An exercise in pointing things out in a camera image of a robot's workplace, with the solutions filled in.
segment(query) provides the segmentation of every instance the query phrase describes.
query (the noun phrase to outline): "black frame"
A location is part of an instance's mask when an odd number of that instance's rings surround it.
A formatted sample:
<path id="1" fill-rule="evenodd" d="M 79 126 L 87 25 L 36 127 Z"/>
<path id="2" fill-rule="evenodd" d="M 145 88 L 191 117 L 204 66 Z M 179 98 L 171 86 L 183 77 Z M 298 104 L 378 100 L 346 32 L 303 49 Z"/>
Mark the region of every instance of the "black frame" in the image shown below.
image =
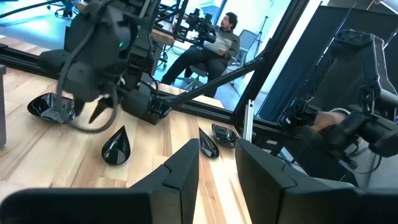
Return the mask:
<path id="1" fill-rule="evenodd" d="M 256 99 L 266 78 L 268 77 L 268 74 L 272 70 L 297 22 L 301 18 L 308 2 L 309 0 L 291 0 L 275 34 L 266 46 L 264 54 L 262 55 L 262 63 L 256 68 L 254 75 L 248 83 L 248 86 L 234 111 L 227 111 L 225 109 L 206 105 L 193 100 L 182 103 L 177 106 L 175 110 L 233 125 L 240 132 L 240 129 L 243 127 L 246 104 L 249 100 Z M 36 75 L 58 79 L 57 75 L 49 74 L 42 70 L 37 65 L 37 60 L 38 56 L 36 55 L 11 49 L 6 45 L 0 45 L 0 63 L 19 70 L 34 73 Z M 280 147 L 281 149 L 282 147 L 280 143 L 291 138 L 289 135 L 285 134 L 276 123 L 264 121 L 258 118 L 255 118 L 253 121 L 253 132 L 256 133 L 257 136 L 266 136 L 274 141 L 277 140 L 277 147 L 270 145 L 270 149 L 272 147 L 275 147 L 275 149 Z"/>

